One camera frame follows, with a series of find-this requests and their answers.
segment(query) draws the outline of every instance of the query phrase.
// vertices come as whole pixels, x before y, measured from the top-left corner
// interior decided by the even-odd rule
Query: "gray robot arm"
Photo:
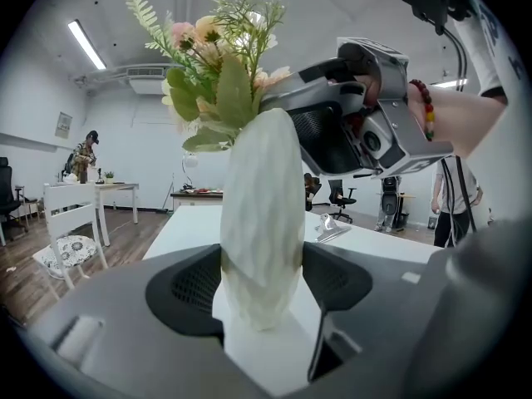
[[[298,133],[303,160],[315,174],[362,169],[377,178],[414,173],[452,153],[450,142],[429,142],[410,114],[408,58],[366,38],[338,39],[337,57],[294,73],[273,86],[261,110],[283,108]],[[356,76],[381,82],[375,106]]]

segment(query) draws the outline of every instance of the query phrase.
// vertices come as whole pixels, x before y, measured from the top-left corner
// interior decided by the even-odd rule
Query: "air conditioner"
[[[162,66],[138,66],[126,71],[130,86],[139,95],[162,95],[161,83],[165,74],[166,68]]]

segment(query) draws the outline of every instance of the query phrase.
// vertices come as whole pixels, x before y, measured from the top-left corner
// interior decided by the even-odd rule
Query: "cap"
[[[98,132],[96,130],[90,131],[86,138],[88,139],[89,137],[91,137],[95,143],[100,143],[100,141],[98,140]]]

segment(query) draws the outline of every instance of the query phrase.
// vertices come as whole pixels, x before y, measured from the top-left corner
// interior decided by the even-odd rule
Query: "beaded bracelet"
[[[431,93],[426,88],[425,83],[420,80],[412,80],[410,83],[417,87],[425,103],[425,137],[428,141],[432,141],[434,137],[434,106],[431,104]]]

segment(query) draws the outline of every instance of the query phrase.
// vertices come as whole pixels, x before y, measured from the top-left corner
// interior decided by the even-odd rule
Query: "ceiling light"
[[[436,84],[432,84],[431,86],[434,86],[434,87],[441,87],[442,89],[446,89],[447,87],[456,87],[456,83],[458,83],[458,80],[454,80],[454,81],[447,81],[445,83],[436,83]],[[463,80],[460,80],[460,85],[465,85],[467,84],[467,78],[464,78]]]
[[[81,25],[79,21],[76,20],[74,22],[70,22],[68,24],[68,27],[70,28],[70,31],[76,38],[77,42],[80,43],[80,46],[83,48],[85,53],[89,56],[92,63],[96,66],[96,68],[98,68],[99,70],[105,70],[106,65],[100,59],[100,57],[94,50],[94,47],[92,47],[91,42],[89,42],[89,39],[86,37],[85,33],[81,29]]]

